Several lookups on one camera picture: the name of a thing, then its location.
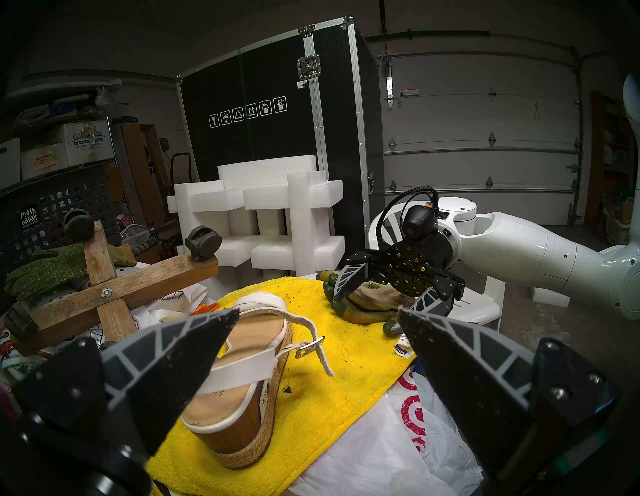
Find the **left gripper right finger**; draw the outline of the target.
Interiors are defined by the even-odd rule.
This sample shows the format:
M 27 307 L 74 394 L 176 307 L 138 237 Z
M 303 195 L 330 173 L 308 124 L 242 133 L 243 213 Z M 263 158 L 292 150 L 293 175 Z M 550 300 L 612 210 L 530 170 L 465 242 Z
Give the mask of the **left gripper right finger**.
M 532 353 L 476 324 L 407 308 L 397 320 L 484 483 L 555 483 L 609 439 L 622 391 L 568 344 Z

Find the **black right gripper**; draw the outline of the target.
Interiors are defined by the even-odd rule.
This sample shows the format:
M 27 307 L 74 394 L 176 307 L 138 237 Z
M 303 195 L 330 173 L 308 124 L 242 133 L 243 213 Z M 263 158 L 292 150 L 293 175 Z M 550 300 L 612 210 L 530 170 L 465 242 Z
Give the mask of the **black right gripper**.
M 411 306 L 413 311 L 448 316 L 465 290 L 465 280 L 448 270 L 453 248 L 445 235 L 406 238 L 386 245 L 385 250 L 359 250 L 345 263 L 334 284 L 334 302 L 347 298 L 362 284 L 389 284 L 406 296 L 419 296 Z

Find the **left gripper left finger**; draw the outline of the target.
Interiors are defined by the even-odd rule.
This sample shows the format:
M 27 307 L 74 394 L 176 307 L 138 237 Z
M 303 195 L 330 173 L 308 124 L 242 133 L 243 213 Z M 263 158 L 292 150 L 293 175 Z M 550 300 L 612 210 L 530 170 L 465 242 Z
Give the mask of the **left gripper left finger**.
M 78 339 L 22 380 L 18 439 L 61 453 L 152 456 L 204 384 L 235 309 L 161 323 L 105 350 Z

